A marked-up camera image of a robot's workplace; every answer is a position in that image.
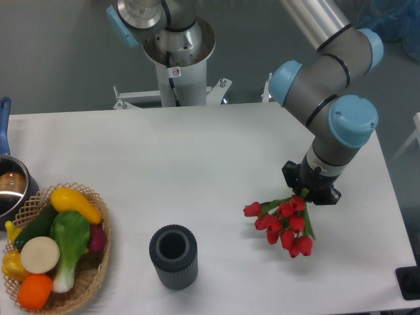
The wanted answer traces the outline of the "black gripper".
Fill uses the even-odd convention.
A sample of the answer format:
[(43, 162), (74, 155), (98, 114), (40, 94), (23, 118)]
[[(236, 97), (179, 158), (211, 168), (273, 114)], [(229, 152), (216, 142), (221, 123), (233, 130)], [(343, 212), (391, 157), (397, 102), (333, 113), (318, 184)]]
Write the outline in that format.
[(314, 205), (335, 205), (341, 198), (340, 191), (334, 188), (339, 176), (324, 176), (320, 167), (311, 169), (308, 165), (287, 161), (282, 173), (292, 192)]

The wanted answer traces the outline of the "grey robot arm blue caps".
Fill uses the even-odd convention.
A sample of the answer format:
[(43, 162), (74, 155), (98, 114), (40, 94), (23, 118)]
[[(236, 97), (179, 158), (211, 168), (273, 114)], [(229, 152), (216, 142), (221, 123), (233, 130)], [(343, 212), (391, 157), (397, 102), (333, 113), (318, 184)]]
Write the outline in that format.
[[(319, 58), (305, 67), (290, 60), (268, 81), (270, 96), (313, 135), (300, 163), (282, 169), (286, 184), (316, 205), (334, 205), (334, 183), (378, 123), (374, 105), (359, 96), (338, 96), (383, 57), (380, 37), (355, 29), (333, 1), (284, 1), (283, 7)], [(114, 1), (107, 19), (123, 42), (142, 45), (155, 64), (164, 107), (210, 102), (207, 59), (215, 48), (211, 26), (193, 1)]]

